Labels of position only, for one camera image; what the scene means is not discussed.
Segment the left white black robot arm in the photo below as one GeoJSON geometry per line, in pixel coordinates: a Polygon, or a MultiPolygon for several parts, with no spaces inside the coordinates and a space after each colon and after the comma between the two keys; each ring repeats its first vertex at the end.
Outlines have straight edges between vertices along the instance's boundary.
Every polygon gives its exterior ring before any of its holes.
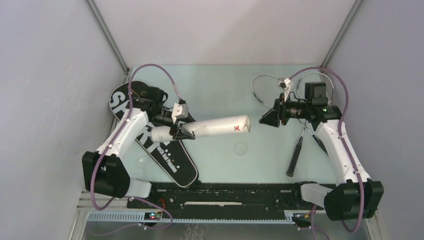
{"type": "Polygon", "coordinates": [[[112,92],[109,107],[119,122],[97,150],[87,151],[82,157],[88,191],[119,199],[139,197],[145,208],[156,206],[158,194],[151,190],[153,183],[131,177],[123,163],[135,142],[177,186],[189,188],[199,179],[199,171],[182,141],[153,141],[154,130],[174,123],[172,110],[164,105],[167,99],[164,90],[141,81],[132,86],[125,83],[112,92]]]}

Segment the white shuttlecock tube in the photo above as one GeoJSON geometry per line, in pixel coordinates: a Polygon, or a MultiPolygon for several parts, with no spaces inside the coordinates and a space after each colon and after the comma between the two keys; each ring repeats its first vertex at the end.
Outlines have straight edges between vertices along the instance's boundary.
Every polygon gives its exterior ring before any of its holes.
{"type": "MultiPolygon", "coordinates": [[[[195,139],[251,132],[251,122],[247,114],[183,123],[179,127],[179,130],[195,135],[195,139]]],[[[151,139],[154,142],[179,141],[173,140],[174,134],[169,134],[167,130],[167,127],[154,127],[151,130],[151,139]]]]}

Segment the black racket cover bag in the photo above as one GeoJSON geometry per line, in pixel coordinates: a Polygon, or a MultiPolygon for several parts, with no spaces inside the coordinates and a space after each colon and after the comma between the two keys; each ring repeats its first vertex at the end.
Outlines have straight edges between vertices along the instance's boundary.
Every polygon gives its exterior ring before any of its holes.
{"type": "MultiPolygon", "coordinates": [[[[123,83],[110,95],[109,108],[120,121],[129,102],[129,83],[123,83]]],[[[142,81],[131,84],[133,97],[141,98],[149,86],[142,81]]],[[[135,141],[181,188],[188,188],[199,179],[199,171],[181,140],[154,142],[151,137],[153,128],[158,127],[151,121],[141,130],[135,141]]]]}

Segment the left electronics board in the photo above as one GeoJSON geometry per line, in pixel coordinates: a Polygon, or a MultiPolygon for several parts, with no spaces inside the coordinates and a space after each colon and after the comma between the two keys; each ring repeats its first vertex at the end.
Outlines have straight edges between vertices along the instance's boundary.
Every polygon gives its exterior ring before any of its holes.
{"type": "Polygon", "coordinates": [[[145,221],[160,221],[162,219],[162,215],[162,211],[145,212],[143,219],[145,221]]]}

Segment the electronics board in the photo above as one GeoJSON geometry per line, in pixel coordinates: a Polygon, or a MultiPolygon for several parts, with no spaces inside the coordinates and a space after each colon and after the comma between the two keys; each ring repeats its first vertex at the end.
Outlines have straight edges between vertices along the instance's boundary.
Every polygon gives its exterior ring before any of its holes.
{"type": "Polygon", "coordinates": [[[293,216],[293,225],[300,230],[309,230],[311,228],[311,222],[309,221],[309,214],[295,214],[293,216]]]}
{"type": "Polygon", "coordinates": [[[162,219],[162,215],[162,211],[145,212],[143,219],[145,221],[160,221],[162,219]]]}

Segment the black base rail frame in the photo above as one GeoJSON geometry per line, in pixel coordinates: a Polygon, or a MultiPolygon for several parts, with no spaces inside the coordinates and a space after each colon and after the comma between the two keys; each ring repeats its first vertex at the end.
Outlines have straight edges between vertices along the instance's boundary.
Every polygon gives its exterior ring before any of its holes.
{"type": "Polygon", "coordinates": [[[165,223],[294,223],[294,215],[324,208],[301,198],[297,183],[202,183],[190,188],[156,182],[146,201],[124,200],[127,213],[101,211],[102,220],[165,223]],[[162,212],[159,221],[144,220],[145,212],[162,212]]]}

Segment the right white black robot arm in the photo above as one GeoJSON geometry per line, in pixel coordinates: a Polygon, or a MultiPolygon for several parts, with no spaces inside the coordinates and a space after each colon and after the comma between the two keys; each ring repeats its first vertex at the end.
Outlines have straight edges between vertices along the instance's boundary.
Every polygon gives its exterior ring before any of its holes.
{"type": "Polygon", "coordinates": [[[325,209],[332,221],[372,218],[384,193],[380,181],[373,181],[362,167],[347,136],[342,112],[329,105],[326,84],[307,82],[304,98],[291,100],[289,80],[277,84],[284,90],[273,107],[259,120],[260,124],[278,128],[290,119],[303,119],[311,124],[322,141],[335,174],[335,188],[304,182],[291,194],[291,204],[304,209],[310,203],[325,209]]]}

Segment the white badminton racket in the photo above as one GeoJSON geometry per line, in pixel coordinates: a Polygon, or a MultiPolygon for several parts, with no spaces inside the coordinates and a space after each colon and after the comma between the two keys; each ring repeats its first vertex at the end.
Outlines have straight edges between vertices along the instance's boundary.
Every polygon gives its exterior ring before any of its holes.
{"type": "MultiPolygon", "coordinates": [[[[296,84],[296,87],[295,87],[295,90],[296,90],[297,95],[299,97],[303,97],[305,95],[304,93],[300,93],[300,85],[301,85],[301,83],[303,83],[305,81],[305,78],[307,78],[308,76],[311,76],[313,74],[319,75],[320,81],[323,82],[323,83],[325,83],[325,86],[326,86],[326,97],[327,97],[327,100],[328,100],[327,104],[328,105],[332,105],[333,96],[334,96],[334,84],[333,84],[331,78],[328,75],[326,75],[326,74],[324,74],[322,72],[319,72],[319,71],[310,71],[310,72],[307,72],[307,73],[305,73],[304,75],[302,75],[299,78],[299,80],[298,80],[298,82],[296,84]]],[[[304,132],[305,130],[307,130],[309,132],[309,134],[312,136],[312,138],[315,140],[315,142],[317,143],[317,145],[323,150],[323,152],[325,154],[328,154],[327,153],[327,150],[326,150],[326,148],[324,146],[324,143],[307,127],[307,122],[306,121],[301,122],[300,120],[299,120],[299,122],[303,125],[303,130],[302,131],[304,132]]]]}
{"type": "MultiPolygon", "coordinates": [[[[269,73],[262,73],[262,74],[259,74],[259,75],[255,76],[251,80],[251,84],[250,84],[251,92],[252,92],[253,96],[255,97],[255,99],[259,103],[261,103],[262,105],[267,106],[267,107],[271,107],[270,104],[268,104],[268,103],[264,102],[263,100],[261,100],[260,97],[255,92],[255,89],[254,89],[255,80],[257,80],[257,79],[259,79],[261,77],[270,77],[270,78],[276,79],[278,81],[280,80],[280,78],[278,78],[275,75],[269,74],[269,73]]],[[[296,168],[296,165],[297,165],[297,162],[298,162],[298,159],[299,159],[299,155],[300,155],[300,152],[301,152],[301,149],[302,149],[302,144],[303,144],[303,139],[304,139],[304,133],[305,133],[305,131],[303,131],[303,125],[302,124],[301,124],[301,126],[302,126],[301,135],[300,135],[300,138],[298,139],[298,141],[297,141],[297,143],[296,143],[296,145],[294,147],[294,151],[293,151],[293,154],[292,154],[292,157],[291,157],[291,160],[290,160],[290,164],[289,164],[288,169],[287,169],[287,172],[286,172],[286,175],[288,177],[293,177],[294,176],[294,171],[295,171],[295,168],[296,168]]]]}

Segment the left white badminton racket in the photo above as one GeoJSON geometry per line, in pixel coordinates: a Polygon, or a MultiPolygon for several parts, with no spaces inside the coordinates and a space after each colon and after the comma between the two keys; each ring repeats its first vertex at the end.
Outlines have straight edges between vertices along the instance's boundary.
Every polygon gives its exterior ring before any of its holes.
{"type": "MultiPolygon", "coordinates": [[[[276,79],[278,81],[280,80],[280,78],[278,78],[275,75],[269,74],[269,73],[262,73],[262,74],[259,74],[259,75],[255,76],[251,80],[251,84],[250,84],[251,92],[252,92],[253,96],[255,97],[255,99],[259,103],[261,103],[262,105],[267,106],[267,107],[271,107],[270,104],[268,104],[268,103],[264,102],[263,100],[261,100],[260,97],[255,92],[255,89],[254,89],[255,80],[257,80],[257,79],[259,79],[261,77],[270,77],[270,78],[276,79]]],[[[292,157],[291,157],[291,160],[290,160],[290,164],[289,164],[288,169],[287,169],[287,172],[286,172],[286,175],[288,177],[293,177],[294,176],[294,171],[295,171],[295,168],[296,168],[296,165],[297,165],[297,162],[298,162],[298,159],[299,159],[299,155],[300,155],[300,152],[301,152],[301,149],[302,149],[302,144],[303,144],[303,139],[304,139],[304,133],[305,133],[305,131],[303,131],[303,125],[302,124],[301,124],[301,126],[302,126],[301,135],[300,135],[300,138],[298,139],[298,141],[297,141],[297,143],[296,143],[296,145],[294,147],[294,151],[293,151],[293,154],[292,154],[292,157]]]]}

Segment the clear round tube lid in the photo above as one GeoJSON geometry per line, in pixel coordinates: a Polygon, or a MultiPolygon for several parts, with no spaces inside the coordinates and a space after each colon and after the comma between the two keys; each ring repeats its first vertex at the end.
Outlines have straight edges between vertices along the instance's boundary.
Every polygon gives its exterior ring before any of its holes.
{"type": "Polygon", "coordinates": [[[234,153],[237,156],[242,157],[242,156],[245,156],[247,154],[248,146],[243,142],[239,142],[239,143],[234,145],[233,150],[234,150],[234,153]]]}

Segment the right electronics board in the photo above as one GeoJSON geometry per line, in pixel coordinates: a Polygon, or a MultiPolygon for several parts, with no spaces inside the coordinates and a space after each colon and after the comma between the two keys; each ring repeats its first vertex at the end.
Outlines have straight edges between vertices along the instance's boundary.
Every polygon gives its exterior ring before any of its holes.
{"type": "Polygon", "coordinates": [[[293,225],[300,230],[309,230],[311,228],[311,222],[309,221],[309,214],[295,214],[293,216],[293,225]]]}

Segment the right white badminton racket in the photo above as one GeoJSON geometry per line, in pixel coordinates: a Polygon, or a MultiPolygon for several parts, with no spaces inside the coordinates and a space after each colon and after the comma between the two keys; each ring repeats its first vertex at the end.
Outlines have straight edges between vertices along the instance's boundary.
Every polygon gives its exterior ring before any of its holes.
{"type": "MultiPolygon", "coordinates": [[[[307,73],[305,73],[304,75],[302,75],[299,78],[299,80],[298,80],[298,82],[296,84],[296,87],[295,87],[295,90],[296,90],[297,95],[299,97],[303,97],[305,95],[304,93],[300,93],[300,85],[301,85],[301,83],[303,83],[305,81],[305,78],[307,78],[308,76],[311,76],[313,74],[319,75],[320,81],[323,82],[323,83],[325,83],[325,86],[326,86],[326,97],[327,97],[327,100],[328,100],[327,104],[328,105],[332,105],[333,96],[334,96],[334,84],[333,84],[331,78],[328,75],[326,75],[326,74],[324,74],[322,72],[319,72],[319,71],[310,71],[310,72],[307,72],[307,73]]],[[[309,134],[312,136],[312,138],[315,140],[315,142],[317,143],[317,145],[323,150],[323,152],[325,154],[328,154],[327,153],[327,150],[326,150],[326,148],[324,146],[324,143],[307,127],[307,122],[306,121],[301,122],[300,120],[299,120],[299,122],[303,125],[303,130],[302,131],[304,132],[305,130],[307,130],[309,132],[309,134]]]]}

